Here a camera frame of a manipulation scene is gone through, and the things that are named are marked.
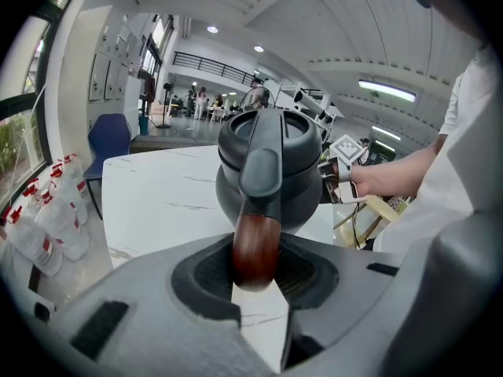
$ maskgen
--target person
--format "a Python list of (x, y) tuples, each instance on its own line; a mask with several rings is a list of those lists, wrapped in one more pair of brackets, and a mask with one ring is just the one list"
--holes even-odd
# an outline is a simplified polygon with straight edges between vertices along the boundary
[(171, 115), (173, 117), (177, 117), (178, 113), (183, 109), (183, 101), (178, 95), (174, 95), (173, 101), (171, 102)]
[(207, 111), (208, 111), (208, 108), (210, 107), (210, 100), (209, 98), (206, 100), (206, 102), (204, 102), (204, 106), (203, 106), (203, 111), (200, 115), (200, 119), (206, 119), (207, 118)]
[(223, 97), (220, 93), (218, 94), (217, 98), (215, 99), (215, 103), (217, 104), (218, 108), (221, 108), (223, 106)]
[(416, 197), (400, 219), (377, 236), (371, 247), (374, 251), (405, 254), (412, 243), (431, 242), (449, 223), (473, 212), (447, 153), (495, 95), (499, 78), (497, 58), (461, 0), (428, 1), (454, 27), (477, 39), (480, 47), (454, 83), (445, 121), (435, 142), (396, 162), (352, 168), (351, 179), (359, 196)]
[(199, 120), (203, 117), (204, 103), (206, 102), (206, 88), (203, 86), (196, 98), (196, 112), (194, 113), (194, 120)]
[(246, 105), (245, 109), (246, 110), (261, 109), (263, 107), (262, 98), (264, 96), (265, 89), (262, 86), (260, 80), (257, 78), (253, 79), (251, 87), (253, 88), (253, 90), (250, 93), (250, 101)]
[(187, 117), (192, 115), (192, 110), (194, 109), (194, 101), (196, 99), (196, 87), (192, 85), (190, 87), (189, 92), (186, 94), (187, 96), (187, 113), (185, 114)]
[(363, 153), (362, 156), (360, 156), (358, 158), (358, 165), (364, 166), (367, 163), (367, 161), (369, 160), (369, 144), (370, 144), (370, 140), (368, 138), (362, 138), (360, 140), (360, 142), (362, 143), (362, 147), (363, 147), (363, 149), (365, 149), (365, 152)]

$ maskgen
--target white table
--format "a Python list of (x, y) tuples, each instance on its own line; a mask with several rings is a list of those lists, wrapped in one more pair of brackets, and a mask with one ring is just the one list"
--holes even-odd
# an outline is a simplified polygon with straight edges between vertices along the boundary
[[(216, 146), (146, 152), (109, 159), (103, 170), (103, 219), (114, 267), (139, 255), (233, 232), (218, 205)], [(297, 236), (332, 244), (332, 205), (318, 207)], [(279, 372), (288, 305), (275, 283), (260, 295), (233, 289), (241, 332)]]

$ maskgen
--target plastic bottle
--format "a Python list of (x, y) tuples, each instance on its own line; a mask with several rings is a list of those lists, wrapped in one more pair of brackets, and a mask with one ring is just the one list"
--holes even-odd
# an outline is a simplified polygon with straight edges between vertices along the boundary
[(87, 222), (86, 202), (79, 194), (79, 190), (73, 180), (66, 172), (63, 173), (62, 168), (62, 164), (53, 167), (51, 177), (53, 178), (53, 183), (56, 186), (53, 190), (53, 195), (61, 198), (64, 202), (69, 203), (77, 213), (80, 225), (84, 225)]
[(89, 235), (80, 225), (77, 214), (62, 199), (49, 190), (42, 193), (44, 206), (35, 221), (63, 245), (63, 254), (70, 261), (79, 260), (89, 249)]
[(9, 240), (47, 276), (56, 275), (63, 264), (62, 247), (19, 207), (10, 215)]
[(79, 158), (76, 154), (64, 157), (63, 171), (68, 173), (70, 178), (74, 181), (80, 195), (84, 198), (84, 201), (89, 202), (90, 195), (87, 190), (86, 181), (84, 180), (82, 165), (80, 164)]
[(28, 200), (28, 204), (23, 210), (23, 216), (35, 219), (43, 206), (42, 197), (39, 192), (38, 179), (33, 179), (28, 183), (27, 188), (23, 191), (23, 196)]

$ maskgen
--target ceiling light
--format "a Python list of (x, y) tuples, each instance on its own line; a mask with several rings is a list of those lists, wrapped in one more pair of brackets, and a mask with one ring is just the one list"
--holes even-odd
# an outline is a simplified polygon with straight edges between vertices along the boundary
[(391, 138), (394, 138), (395, 140), (401, 140), (401, 138), (398, 136), (398, 135), (394, 135), (392, 133), (390, 133), (389, 131), (386, 131), (386, 130), (383, 130), (383, 129), (380, 129), (379, 127), (375, 127), (375, 126), (372, 126), (372, 128), (375, 130), (375, 131), (379, 131), (380, 133), (382, 134), (386, 134), (387, 136), (391, 137)]
[(380, 142), (380, 141), (376, 141), (376, 144), (379, 144), (379, 145), (381, 145), (381, 146), (385, 147), (386, 149), (389, 149), (390, 151), (395, 152), (395, 149), (394, 149), (394, 148), (390, 147), (389, 145), (383, 144), (383, 143), (382, 143), (382, 142)]
[(406, 101), (409, 102), (415, 102), (416, 101), (416, 94), (415, 93), (410, 93), (404, 90), (400, 90), (399, 88), (394, 88), (393, 86), (388, 86), (388, 85), (383, 85), (379, 84), (377, 82), (370, 82), (370, 81), (358, 81), (358, 84), (360, 84), (361, 88), (365, 88), (367, 90), (374, 90), (382, 93), (388, 93), (389, 95), (393, 95), (395, 97), (401, 97), (402, 99), (405, 99)]

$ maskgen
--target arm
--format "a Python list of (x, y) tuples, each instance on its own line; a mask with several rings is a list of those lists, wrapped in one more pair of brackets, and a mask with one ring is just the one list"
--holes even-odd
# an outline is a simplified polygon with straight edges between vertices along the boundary
[(424, 175), (428, 172), (447, 136), (456, 124), (457, 95), (462, 77), (460, 75), (454, 84), (446, 118), (433, 144), (396, 162), (370, 167), (353, 167), (351, 179), (356, 184), (360, 196), (371, 194), (374, 196), (414, 197), (417, 195)]

